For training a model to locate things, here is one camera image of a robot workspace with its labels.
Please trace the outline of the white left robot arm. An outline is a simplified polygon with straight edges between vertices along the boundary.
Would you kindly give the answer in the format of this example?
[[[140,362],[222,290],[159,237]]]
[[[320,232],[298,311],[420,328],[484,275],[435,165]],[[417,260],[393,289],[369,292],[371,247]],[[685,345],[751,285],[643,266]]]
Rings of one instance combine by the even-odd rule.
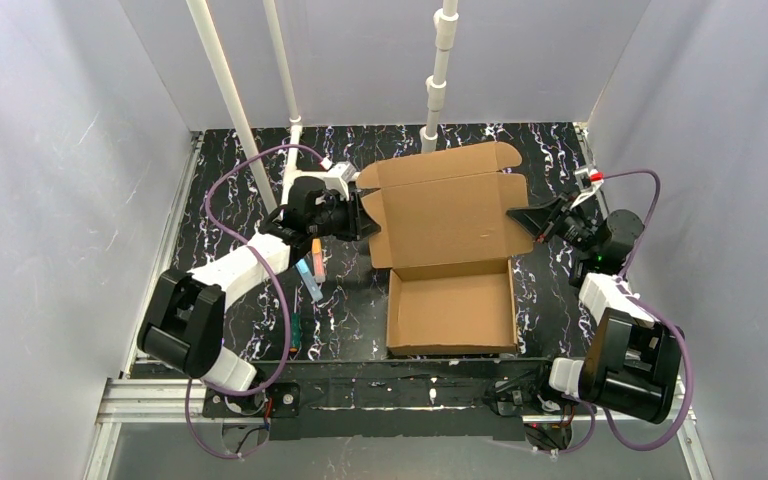
[[[158,278],[136,337],[142,352],[224,394],[248,396],[276,381],[256,383],[256,368],[223,344],[225,314],[250,290],[270,281],[284,322],[291,309],[278,279],[312,251],[316,238],[360,241],[379,232],[366,213],[357,174],[302,173],[282,205],[240,247],[189,271]]]

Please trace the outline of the light blue marker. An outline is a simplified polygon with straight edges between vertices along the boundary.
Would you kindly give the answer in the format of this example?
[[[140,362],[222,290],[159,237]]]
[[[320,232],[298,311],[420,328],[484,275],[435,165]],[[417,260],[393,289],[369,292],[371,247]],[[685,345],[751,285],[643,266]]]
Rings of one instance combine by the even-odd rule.
[[[300,259],[295,264],[296,270],[300,276],[300,279],[302,280],[303,285],[307,289],[308,293],[311,296],[311,300],[313,303],[320,302],[323,299],[323,293],[321,291],[321,288],[319,284],[316,282],[315,277],[308,266],[308,263],[305,259]]]

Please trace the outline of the orange pink marker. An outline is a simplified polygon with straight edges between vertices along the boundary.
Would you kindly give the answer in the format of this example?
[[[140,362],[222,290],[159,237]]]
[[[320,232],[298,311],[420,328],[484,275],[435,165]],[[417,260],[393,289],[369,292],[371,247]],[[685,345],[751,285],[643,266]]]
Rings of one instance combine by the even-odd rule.
[[[319,238],[314,238],[312,240],[311,248],[313,277],[316,283],[322,284],[325,282],[327,274],[321,240]]]

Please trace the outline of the brown cardboard box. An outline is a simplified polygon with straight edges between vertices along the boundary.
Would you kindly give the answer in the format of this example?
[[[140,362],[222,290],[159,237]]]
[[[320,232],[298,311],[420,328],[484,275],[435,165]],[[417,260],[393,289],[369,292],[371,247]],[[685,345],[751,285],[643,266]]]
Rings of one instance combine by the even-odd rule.
[[[528,205],[518,150],[484,142],[377,161],[357,179],[379,226],[371,264],[389,275],[386,347],[393,355],[513,353],[511,260],[533,238],[508,217]]]

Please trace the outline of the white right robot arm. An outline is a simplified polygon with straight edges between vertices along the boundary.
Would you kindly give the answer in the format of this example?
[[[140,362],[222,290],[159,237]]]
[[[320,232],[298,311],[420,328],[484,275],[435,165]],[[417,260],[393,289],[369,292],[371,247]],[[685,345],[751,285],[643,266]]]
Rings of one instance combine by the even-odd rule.
[[[682,354],[676,336],[636,305],[620,272],[644,231],[629,210],[590,218],[571,194],[507,215],[536,241],[563,239],[576,252],[569,283],[597,322],[582,359],[557,358],[545,381],[560,395],[652,424],[672,407]]]

